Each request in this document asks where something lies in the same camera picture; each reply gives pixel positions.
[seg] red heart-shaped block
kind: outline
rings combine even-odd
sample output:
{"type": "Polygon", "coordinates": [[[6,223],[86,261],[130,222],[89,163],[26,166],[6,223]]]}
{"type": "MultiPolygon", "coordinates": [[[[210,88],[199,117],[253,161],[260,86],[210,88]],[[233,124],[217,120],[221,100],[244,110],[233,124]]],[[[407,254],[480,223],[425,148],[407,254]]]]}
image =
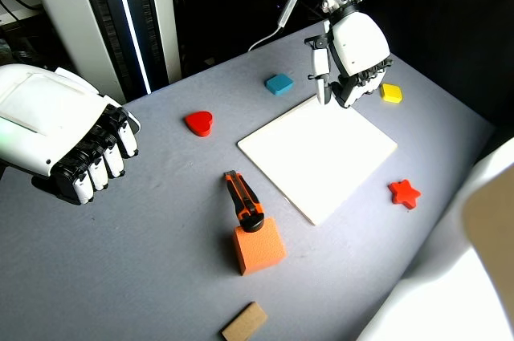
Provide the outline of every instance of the red heart-shaped block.
{"type": "Polygon", "coordinates": [[[198,111],[186,116],[187,127],[198,136],[208,136],[214,118],[208,111],[198,111]]]}

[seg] white board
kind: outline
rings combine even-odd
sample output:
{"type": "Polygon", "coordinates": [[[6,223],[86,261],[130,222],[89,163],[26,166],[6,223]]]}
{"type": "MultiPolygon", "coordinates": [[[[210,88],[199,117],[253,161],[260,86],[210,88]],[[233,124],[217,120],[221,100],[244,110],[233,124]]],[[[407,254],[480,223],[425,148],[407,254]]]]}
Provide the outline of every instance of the white board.
{"type": "Polygon", "coordinates": [[[313,224],[319,225],[397,144],[354,109],[306,100],[238,142],[313,224]]]}

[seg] blue block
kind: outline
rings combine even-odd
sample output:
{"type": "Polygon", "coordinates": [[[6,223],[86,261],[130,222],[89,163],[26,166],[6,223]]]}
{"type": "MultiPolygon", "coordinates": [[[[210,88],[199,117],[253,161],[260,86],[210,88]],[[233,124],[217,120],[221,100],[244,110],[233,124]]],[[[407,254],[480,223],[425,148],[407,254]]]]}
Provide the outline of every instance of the blue block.
{"type": "Polygon", "coordinates": [[[270,90],[273,95],[282,95],[289,91],[294,83],[295,82],[286,75],[278,74],[266,80],[266,88],[270,90]]]}

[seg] orange and black utility knife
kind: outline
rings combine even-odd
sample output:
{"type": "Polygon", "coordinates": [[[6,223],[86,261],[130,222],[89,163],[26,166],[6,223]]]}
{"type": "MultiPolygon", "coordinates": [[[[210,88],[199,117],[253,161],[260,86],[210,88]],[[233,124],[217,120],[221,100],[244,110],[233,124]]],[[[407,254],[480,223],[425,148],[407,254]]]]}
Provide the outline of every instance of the orange and black utility knife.
{"type": "Polygon", "coordinates": [[[241,174],[234,170],[225,173],[226,186],[234,201],[235,214],[247,233],[254,233],[263,227],[264,209],[257,196],[250,189],[241,174]]]}

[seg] gray table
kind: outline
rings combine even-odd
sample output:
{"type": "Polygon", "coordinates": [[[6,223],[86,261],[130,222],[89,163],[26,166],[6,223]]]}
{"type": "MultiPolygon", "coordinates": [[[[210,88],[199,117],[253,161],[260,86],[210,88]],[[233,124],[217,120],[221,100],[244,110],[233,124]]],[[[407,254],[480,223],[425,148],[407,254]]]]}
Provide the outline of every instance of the gray table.
{"type": "Polygon", "coordinates": [[[205,340],[249,302],[269,315],[255,340],[351,339],[400,278],[493,127],[400,59],[356,109],[398,142],[396,152],[321,226],[312,226],[236,142],[314,93],[316,25],[132,102],[143,126],[127,175],[83,207],[31,187],[12,168],[0,181],[0,338],[205,340]],[[281,97],[263,85],[283,72],[281,97]],[[182,117],[214,114],[198,138],[182,117]],[[275,217],[288,257],[239,276],[237,220],[222,181],[237,169],[275,217]],[[409,178],[416,210],[392,205],[387,184],[409,178]]]}

